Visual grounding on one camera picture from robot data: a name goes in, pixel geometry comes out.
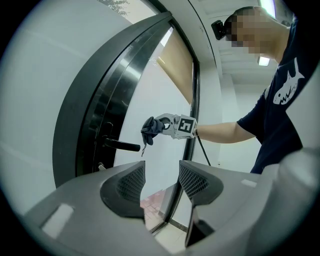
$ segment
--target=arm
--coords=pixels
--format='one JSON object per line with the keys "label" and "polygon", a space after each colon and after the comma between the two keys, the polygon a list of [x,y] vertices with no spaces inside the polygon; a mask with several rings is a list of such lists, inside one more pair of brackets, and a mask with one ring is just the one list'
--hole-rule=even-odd
{"label": "arm", "polygon": [[255,137],[237,122],[199,125],[197,132],[201,139],[224,144],[242,142]]}

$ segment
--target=door handle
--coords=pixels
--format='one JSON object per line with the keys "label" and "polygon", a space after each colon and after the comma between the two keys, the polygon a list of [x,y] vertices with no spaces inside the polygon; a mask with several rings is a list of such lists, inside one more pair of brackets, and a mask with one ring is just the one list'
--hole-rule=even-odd
{"label": "door handle", "polygon": [[105,138],[104,145],[118,150],[128,150],[135,152],[139,152],[141,148],[138,144],[126,143],[112,138]]}

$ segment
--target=floor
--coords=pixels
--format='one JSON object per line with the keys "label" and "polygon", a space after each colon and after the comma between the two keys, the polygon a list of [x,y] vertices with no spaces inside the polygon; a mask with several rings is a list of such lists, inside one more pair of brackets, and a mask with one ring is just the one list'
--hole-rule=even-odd
{"label": "floor", "polygon": [[185,240],[187,233],[181,229],[168,224],[157,233],[154,238],[161,244],[169,253],[176,254],[185,250]]}
{"label": "floor", "polygon": [[140,207],[144,209],[144,220],[147,230],[153,229],[162,222],[162,216],[159,214],[159,210],[164,199],[165,192],[165,190],[158,191],[157,193],[140,201]]}

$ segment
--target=shark print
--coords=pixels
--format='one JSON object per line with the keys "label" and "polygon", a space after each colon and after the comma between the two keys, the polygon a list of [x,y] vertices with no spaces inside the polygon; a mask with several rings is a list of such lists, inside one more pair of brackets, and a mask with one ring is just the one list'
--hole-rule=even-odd
{"label": "shark print", "polygon": [[291,98],[294,96],[297,87],[298,87],[298,80],[300,78],[305,78],[298,69],[297,58],[294,58],[294,68],[295,68],[295,76],[291,77],[289,70],[287,72],[287,78],[283,86],[275,93],[273,98],[274,104],[287,104]]}

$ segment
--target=beige roller blind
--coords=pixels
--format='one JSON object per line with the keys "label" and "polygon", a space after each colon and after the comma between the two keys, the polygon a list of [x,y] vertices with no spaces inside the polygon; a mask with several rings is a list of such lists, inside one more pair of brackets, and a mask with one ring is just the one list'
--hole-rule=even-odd
{"label": "beige roller blind", "polygon": [[176,29],[172,31],[157,62],[191,104],[193,59]]}

